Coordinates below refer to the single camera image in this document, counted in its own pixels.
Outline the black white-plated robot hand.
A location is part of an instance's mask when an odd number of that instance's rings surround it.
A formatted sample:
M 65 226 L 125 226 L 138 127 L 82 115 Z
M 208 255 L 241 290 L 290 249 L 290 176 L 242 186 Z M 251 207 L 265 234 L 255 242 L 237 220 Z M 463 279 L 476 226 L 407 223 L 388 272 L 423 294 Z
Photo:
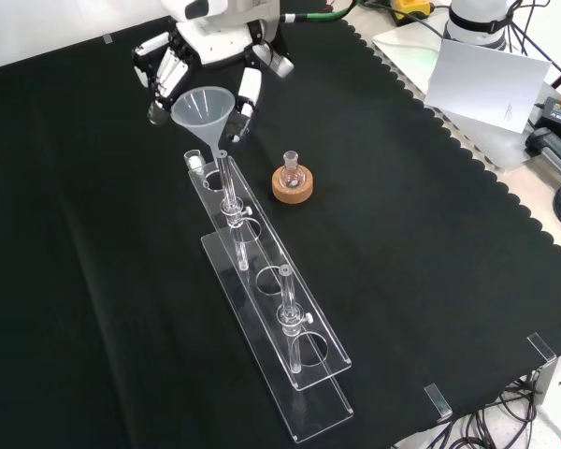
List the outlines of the black white-plated robot hand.
M 189 81 L 201 70 L 214 71 L 244 64 L 243 75 L 225 134 L 235 142 L 249 132 L 262 89 L 263 71 L 286 78 L 295 68 L 274 22 L 256 20 L 213 28 L 205 19 L 176 22 L 174 27 L 134 49 L 134 68 L 152 94 L 148 119 L 162 125 L 174 103 L 188 91 Z

